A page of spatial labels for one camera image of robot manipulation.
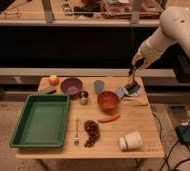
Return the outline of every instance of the white cup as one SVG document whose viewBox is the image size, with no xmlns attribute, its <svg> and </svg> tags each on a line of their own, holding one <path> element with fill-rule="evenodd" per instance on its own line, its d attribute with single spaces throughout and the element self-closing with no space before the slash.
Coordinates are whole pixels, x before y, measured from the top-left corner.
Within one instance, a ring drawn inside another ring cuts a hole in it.
<svg viewBox="0 0 190 171">
<path fill-rule="evenodd" d="M 143 145 L 141 135 L 138 131 L 120 137 L 118 143 L 122 151 L 138 149 Z"/>
</svg>

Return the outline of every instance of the wooden table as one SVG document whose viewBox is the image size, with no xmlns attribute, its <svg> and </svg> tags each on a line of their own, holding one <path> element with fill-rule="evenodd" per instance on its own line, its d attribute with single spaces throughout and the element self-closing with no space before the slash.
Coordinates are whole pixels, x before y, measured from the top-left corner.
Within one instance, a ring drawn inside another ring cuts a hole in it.
<svg viewBox="0 0 190 171">
<path fill-rule="evenodd" d="M 58 149 L 19 149 L 17 158 L 26 159 L 88 159 L 88 158 L 163 158 L 164 151 L 159 138 L 159 133 L 152 115 L 150 105 L 147 106 L 127 106 L 120 101 L 118 108 L 112 113 L 119 112 L 121 117 L 110 123 L 101 123 L 100 139 L 91 148 L 85 148 L 84 143 L 88 135 L 84 130 L 86 120 L 97 121 L 107 116 L 97 104 L 97 95 L 94 92 L 93 82 L 103 80 L 105 90 L 116 91 L 116 88 L 127 83 L 127 77 L 78 77 L 83 82 L 83 90 L 89 92 L 89 101 L 87 105 L 81 105 L 79 99 L 70 101 L 68 111 L 68 123 L 66 128 L 65 142 L 62 148 Z M 142 85 L 141 78 L 136 78 L 137 82 Z M 49 86 L 48 78 L 42 78 L 38 90 Z M 61 93 L 60 86 L 56 86 L 57 93 Z M 139 100 L 148 102 L 147 95 L 143 91 Z M 79 119 L 79 137 L 80 144 L 74 144 L 76 134 L 76 119 Z M 122 152 L 118 146 L 119 137 L 132 132 L 139 131 L 143 146 L 141 149 Z"/>
</svg>

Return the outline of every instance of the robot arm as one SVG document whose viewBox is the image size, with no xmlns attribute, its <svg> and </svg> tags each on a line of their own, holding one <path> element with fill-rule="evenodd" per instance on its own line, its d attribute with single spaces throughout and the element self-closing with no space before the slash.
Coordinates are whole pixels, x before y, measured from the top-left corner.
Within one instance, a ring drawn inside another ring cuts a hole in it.
<svg viewBox="0 0 190 171">
<path fill-rule="evenodd" d="M 132 65 L 144 58 L 140 68 L 147 68 L 159 59 L 165 50 L 178 43 L 190 58 L 190 10 L 170 7 L 160 16 L 160 26 L 139 47 L 132 59 Z"/>
</svg>

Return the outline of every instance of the red pepper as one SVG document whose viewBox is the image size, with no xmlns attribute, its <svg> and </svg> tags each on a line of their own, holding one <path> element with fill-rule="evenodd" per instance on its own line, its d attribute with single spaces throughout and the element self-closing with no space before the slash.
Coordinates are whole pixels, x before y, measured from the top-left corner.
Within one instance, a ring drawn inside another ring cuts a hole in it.
<svg viewBox="0 0 190 171">
<path fill-rule="evenodd" d="M 106 118 L 103 118 L 103 119 L 98 119 L 98 122 L 100 122 L 100 123 L 108 123 L 108 122 L 112 122 L 112 121 L 117 120 L 119 117 L 120 117 L 120 113 L 116 113 L 116 114 L 114 114 L 112 116 L 109 116 L 109 117 L 106 117 Z"/>
</svg>

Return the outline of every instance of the purple bowl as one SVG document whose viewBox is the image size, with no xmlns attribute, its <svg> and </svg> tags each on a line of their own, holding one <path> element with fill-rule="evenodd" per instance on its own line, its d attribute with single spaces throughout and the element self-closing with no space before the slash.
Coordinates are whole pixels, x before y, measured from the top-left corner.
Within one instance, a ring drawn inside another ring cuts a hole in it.
<svg viewBox="0 0 190 171">
<path fill-rule="evenodd" d="M 82 81 L 74 77 L 65 79 L 60 85 L 61 91 L 70 96 L 76 96 L 82 90 L 82 88 Z"/>
</svg>

